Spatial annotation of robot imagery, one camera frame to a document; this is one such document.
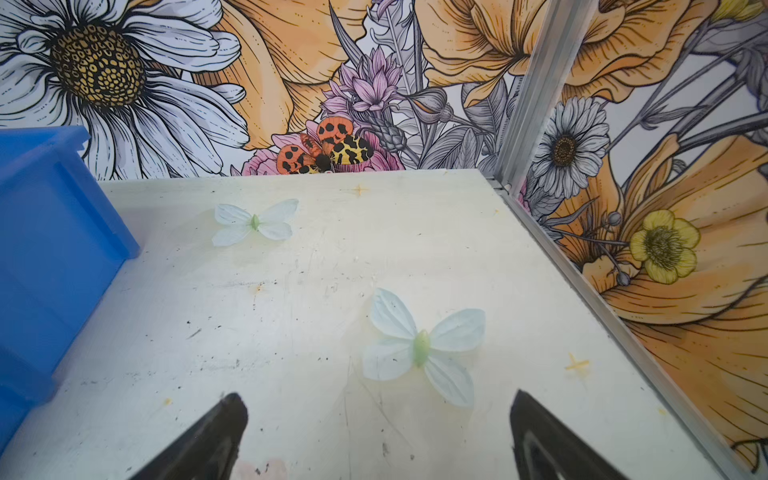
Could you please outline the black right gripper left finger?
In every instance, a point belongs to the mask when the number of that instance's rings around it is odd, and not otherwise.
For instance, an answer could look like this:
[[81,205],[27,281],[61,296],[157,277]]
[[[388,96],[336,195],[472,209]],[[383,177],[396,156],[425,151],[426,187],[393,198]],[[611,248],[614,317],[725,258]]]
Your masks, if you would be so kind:
[[247,423],[241,397],[229,393],[130,479],[227,480]]

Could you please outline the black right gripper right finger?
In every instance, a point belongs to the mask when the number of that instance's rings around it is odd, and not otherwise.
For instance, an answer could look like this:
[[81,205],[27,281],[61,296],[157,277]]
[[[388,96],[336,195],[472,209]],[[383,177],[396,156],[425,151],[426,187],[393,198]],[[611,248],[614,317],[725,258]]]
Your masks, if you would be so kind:
[[524,390],[516,392],[509,422],[521,479],[626,479]]

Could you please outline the blue plastic bin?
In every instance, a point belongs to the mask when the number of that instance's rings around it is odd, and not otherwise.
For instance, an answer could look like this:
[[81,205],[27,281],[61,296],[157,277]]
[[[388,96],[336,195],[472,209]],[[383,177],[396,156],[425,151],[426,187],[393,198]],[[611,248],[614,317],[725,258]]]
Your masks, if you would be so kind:
[[85,128],[1,132],[1,444],[139,245],[85,166]]

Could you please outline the metal corner frame post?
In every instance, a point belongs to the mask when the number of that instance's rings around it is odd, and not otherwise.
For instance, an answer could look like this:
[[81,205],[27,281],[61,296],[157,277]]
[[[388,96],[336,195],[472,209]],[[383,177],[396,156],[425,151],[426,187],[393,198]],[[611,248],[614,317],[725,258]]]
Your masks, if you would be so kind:
[[596,1],[550,1],[531,64],[524,75],[501,150],[495,179],[514,197],[526,178],[545,123],[594,15]]

